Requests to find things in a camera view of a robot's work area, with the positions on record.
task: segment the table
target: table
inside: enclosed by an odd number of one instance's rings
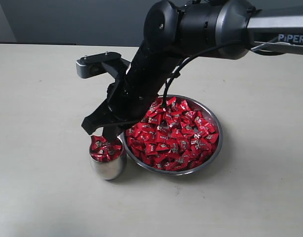
[[[100,180],[80,124],[113,79],[75,60],[137,48],[0,45],[0,237],[303,237],[303,56],[199,58],[170,93],[208,106],[223,148],[183,177],[131,160]]]

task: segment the black cable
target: black cable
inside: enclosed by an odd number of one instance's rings
[[[263,55],[263,56],[278,56],[278,55],[285,54],[285,53],[265,51],[265,50],[257,50],[257,51],[254,51],[253,53],[260,54],[260,55]]]
[[[194,59],[196,59],[197,57],[200,57],[200,56],[203,56],[203,54],[205,53],[209,53],[211,51],[214,51],[214,50],[217,50],[217,49],[220,49],[220,48],[223,48],[223,47],[226,47],[226,46],[229,46],[229,45],[232,45],[232,44],[242,44],[241,41],[230,41],[230,42],[227,42],[227,43],[222,43],[220,45],[217,45],[215,47],[211,47],[211,48],[208,48],[208,49],[205,49],[197,54],[194,54],[192,55],[191,57],[185,59],[179,66],[178,68],[172,73],[168,83],[166,83],[166,87],[165,87],[165,91],[163,93],[163,101],[162,101],[162,107],[166,107],[167,106],[167,94],[168,94],[168,90],[169,90],[169,87],[170,85],[172,84],[174,78],[176,78],[176,76],[178,75],[178,73],[191,61],[193,61]]]

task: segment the metal cup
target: metal cup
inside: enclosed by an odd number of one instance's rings
[[[104,180],[112,180],[116,179],[125,169],[127,164],[127,153],[124,148],[124,144],[122,143],[122,152],[121,154],[114,160],[109,162],[99,162],[94,160],[90,156],[90,163],[92,169],[98,176],[100,176]]]

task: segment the robotic arm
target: robotic arm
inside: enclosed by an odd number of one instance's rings
[[[219,45],[224,47],[201,54]],[[239,59],[249,50],[269,56],[303,54],[303,7],[261,11],[245,0],[191,0],[177,7],[162,0],[147,14],[144,40],[131,63],[115,52],[77,60],[81,78],[109,73],[115,79],[106,100],[82,127],[89,135],[103,127],[103,136],[113,141],[144,117],[186,58]]]

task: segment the stainless steel bowl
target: stainless steel bowl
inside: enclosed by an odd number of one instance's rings
[[[121,154],[110,162],[99,162],[90,156],[90,163],[93,171],[102,179],[116,179],[124,171],[127,164],[127,154],[123,142],[122,145],[123,149]]]
[[[200,102],[198,102],[196,100],[193,100],[193,99],[188,98],[188,97],[180,96],[180,95],[168,95],[167,99],[170,99],[174,96],[176,97],[177,102],[181,102],[182,100],[186,100],[191,109],[201,111],[205,120],[212,123],[215,130],[219,133],[219,138],[217,140],[217,149],[216,149],[216,151],[213,153],[213,155],[206,162],[204,162],[200,166],[195,167],[193,169],[184,170],[184,171],[166,171],[166,170],[159,170],[159,169],[155,169],[153,167],[150,167],[150,166],[146,165],[145,163],[143,163],[142,161],[140,161],[137,157],[135,157],[134,154],[130,151],[128,145],[127,145],[127,140],[126,140],[126,137],[125,137],[125,133],[121,134],[121,140],[122,140],[122,142],[124,144],[124,147],[126,149],[126,152],[127,152],[127,154],[129,155],[130,158],[132,158],[137,164],[144,167],[145,169],[148,169],[148,170],[153,171],[155,173],[164,174],[164,175],[190,174],[190,173],[193,173],[195,171],[198,171],[198,170],[208,166],[218,156],[218,154],[221,150],[221,147],[222,147],[222,140],[223,140],[223,133],[222,133],[221,125],[220,125],[218,119],[216,118],[216,116],[213,114],[213,112],[209,108],[207,108],[205,105],[201,104]]]

